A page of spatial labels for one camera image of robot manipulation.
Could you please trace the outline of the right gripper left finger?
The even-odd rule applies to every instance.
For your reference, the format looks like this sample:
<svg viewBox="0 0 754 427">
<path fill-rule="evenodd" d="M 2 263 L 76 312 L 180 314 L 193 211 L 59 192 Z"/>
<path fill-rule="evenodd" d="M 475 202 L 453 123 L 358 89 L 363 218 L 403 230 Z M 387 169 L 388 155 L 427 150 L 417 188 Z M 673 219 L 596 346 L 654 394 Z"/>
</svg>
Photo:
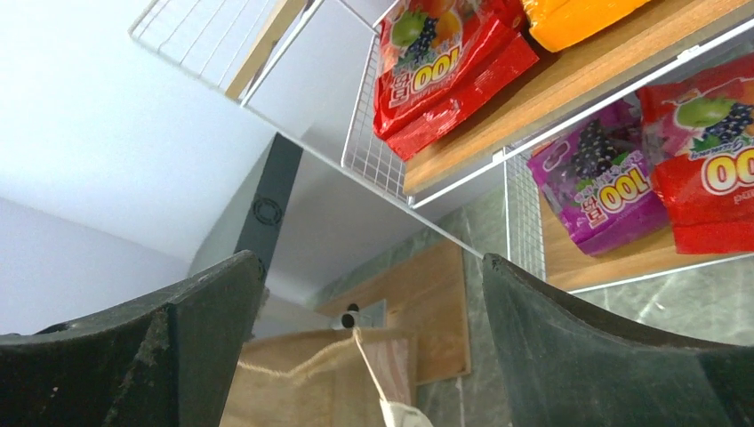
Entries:
<svg viewBox="0 0 754 427">
<path fill-rule="evenodd" d="M 1 338 L 4 426 L 216 426 L 264 292 L 234 254 L 149 294 Z"/>
</svg>

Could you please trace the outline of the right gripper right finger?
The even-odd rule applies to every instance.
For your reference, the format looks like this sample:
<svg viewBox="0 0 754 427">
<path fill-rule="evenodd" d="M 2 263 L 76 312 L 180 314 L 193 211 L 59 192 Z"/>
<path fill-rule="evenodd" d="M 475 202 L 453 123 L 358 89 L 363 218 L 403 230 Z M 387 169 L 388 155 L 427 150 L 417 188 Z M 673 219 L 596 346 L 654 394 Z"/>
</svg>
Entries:
<svg viewBox="0 0 754 427">
<path fill-rule="evenodd" d="M 750 426 L 753 349 L 673 334 L 498 254 L 483 292 L 516 426 Z"/>
</svg>

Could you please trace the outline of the brown burlap grocery bag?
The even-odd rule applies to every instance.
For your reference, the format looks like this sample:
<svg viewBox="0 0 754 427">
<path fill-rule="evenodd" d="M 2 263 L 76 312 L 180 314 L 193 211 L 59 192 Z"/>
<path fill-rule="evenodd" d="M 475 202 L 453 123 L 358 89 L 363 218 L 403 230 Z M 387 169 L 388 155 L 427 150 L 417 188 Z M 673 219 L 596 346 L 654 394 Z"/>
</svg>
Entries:
<svg viewBox="0 0 754 427">
<path fill-rule="evenodd" d="M 429 426 L 413 334 L 317 330 L 245 344 L 222 426 Z"/>
</svg>

